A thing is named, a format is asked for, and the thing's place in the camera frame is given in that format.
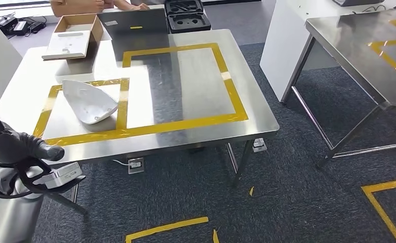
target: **power outlet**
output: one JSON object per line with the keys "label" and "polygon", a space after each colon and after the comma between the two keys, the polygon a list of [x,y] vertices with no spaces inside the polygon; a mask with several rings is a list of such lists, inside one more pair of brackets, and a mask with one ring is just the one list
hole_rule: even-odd
{"label": "power outlet", "polygon": [[144,172],[144,158],[134,158],[128,160],[128,174]]}

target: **floor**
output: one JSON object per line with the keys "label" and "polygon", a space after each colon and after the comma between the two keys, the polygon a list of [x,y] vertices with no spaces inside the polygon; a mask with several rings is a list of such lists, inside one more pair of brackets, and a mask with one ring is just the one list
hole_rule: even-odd
{"label": "floor", "polygon": [[[396,150],[335,159],[318,170],[326,145],[297,99],[281,105],[263,75],[259,60],[274,3],[206,7],[213,28],[231,29],[281,127],[265,139],[267,151],[252,155],[237,189],[229,186],[233,171],[223,146],[152,155],[145,172],[131,176],[111,161],[85,165],[78,204],[89,216],[45,199],[34,242],[125,242],[128,234],[199,217],[209,220],[132,242],[216,242],[213,230],[221,243],[396,242],[361,189],[396,180]],[[11,42],[24,55],[47,44],[50,28]],[[333,141],[373,105],[341,68],[306,71],[298,89]],[[394,122],[396,113],[382,115],[351,147],[396,142]],[[238,157],[242,146],[233,144]],[[396,226],[396,189],[374,196]]]}

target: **person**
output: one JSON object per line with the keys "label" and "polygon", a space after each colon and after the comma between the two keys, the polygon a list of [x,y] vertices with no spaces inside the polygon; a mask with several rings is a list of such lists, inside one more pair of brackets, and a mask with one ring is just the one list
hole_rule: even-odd
{"label": "person", "polygon": [[71,14],[101,13],[104,9],[114,6],[120,10],[149,9],[144,3],[137,6],[129,4],[126,0],[50,0],[53,13],[56,17]]}

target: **white table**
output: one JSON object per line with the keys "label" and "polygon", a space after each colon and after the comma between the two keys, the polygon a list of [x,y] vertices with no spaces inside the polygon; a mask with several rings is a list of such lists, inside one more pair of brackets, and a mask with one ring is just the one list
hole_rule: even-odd
{"label": "white table", "polygon": [[[311,40],[305,29],[308,18],[341,16],[361,13],[370,6],[340,7],[332,0],[283,0],[277,1],[260,66],[278,100],[283,102],[287,90],[294,79],[295,70],[304,58],[305,50]],[[382,3],[387,9],[396,6],[396,0]],[[323,47],[316,43],[311,50],[304,70],[334,67],[338,64],[327,54]]]}

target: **person's hand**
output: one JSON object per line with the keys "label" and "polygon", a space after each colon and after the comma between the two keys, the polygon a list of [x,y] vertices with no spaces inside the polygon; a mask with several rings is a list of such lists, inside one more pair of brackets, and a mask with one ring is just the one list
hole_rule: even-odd
{"label": "person's hand", "polygon": [[93,0],[90,7],[92,13],[101,13],[104,10],[104,0]]}
{"label": "person's hand", "polygon": [[146,4],[140,4],[138,6],[134,6],[133,10],[147,10],[150,9],[148,5]]}

